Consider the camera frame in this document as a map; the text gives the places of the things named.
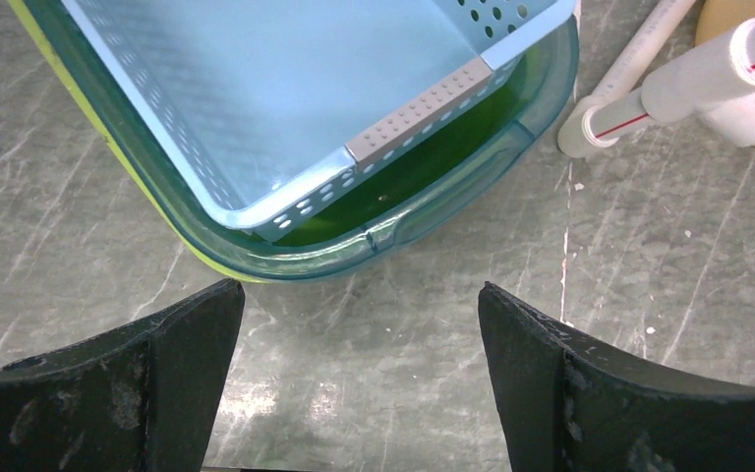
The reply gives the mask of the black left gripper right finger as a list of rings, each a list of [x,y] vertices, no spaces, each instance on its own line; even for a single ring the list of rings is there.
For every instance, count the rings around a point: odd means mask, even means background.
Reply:
[[[755,386],[616,348],[487,283],[478,316],[514,471],[755,471]]]

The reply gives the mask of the teal perforated plastic basket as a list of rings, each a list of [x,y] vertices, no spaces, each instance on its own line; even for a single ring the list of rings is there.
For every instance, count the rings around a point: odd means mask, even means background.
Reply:
[[[577,72],[572,1],[56,2],[203,212],[267,243],[373,182],[543,45],[532,147]]]

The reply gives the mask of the white PVC pipe frame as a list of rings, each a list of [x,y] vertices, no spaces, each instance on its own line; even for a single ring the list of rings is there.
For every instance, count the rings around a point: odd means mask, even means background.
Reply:
[[[695,45],[661,67],[648,68],[690,1],[661,1],[624,47],[593,93],[572,110],[557,135],[566,155],[583,158],[615,145],[623,136],[652,125],[700,115],[719,100],[739,97],[750,85],[739,79],[713,84],[727,66],[714,50]]]

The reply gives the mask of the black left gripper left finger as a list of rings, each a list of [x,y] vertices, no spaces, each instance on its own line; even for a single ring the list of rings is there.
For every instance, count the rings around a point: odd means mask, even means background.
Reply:
[[[224,279],[0,368],[0,471],[200,470],[244,305]]]

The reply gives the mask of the green plastic tray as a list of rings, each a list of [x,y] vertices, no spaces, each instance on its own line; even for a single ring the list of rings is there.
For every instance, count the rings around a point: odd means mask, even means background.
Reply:
[[[89,122],[184,245],[220,274],[250,282],[316,280],[362,268],[435,229],[497,181],[537,139],[543,45],[514,77],[376,179],[284,239],[267,243],[213,222],[56,1],[12,9]]]

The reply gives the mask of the cream yellow outer bucket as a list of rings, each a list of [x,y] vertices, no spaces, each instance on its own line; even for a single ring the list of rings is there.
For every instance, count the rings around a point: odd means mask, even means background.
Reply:
[[[755,147],[755,1],[706,1],[695,31],[695,45],[719,55],[715,64],[727,66],[713,84],[739,79],[750,90],[719,100],[700,119],[711,130],[740,148]]]

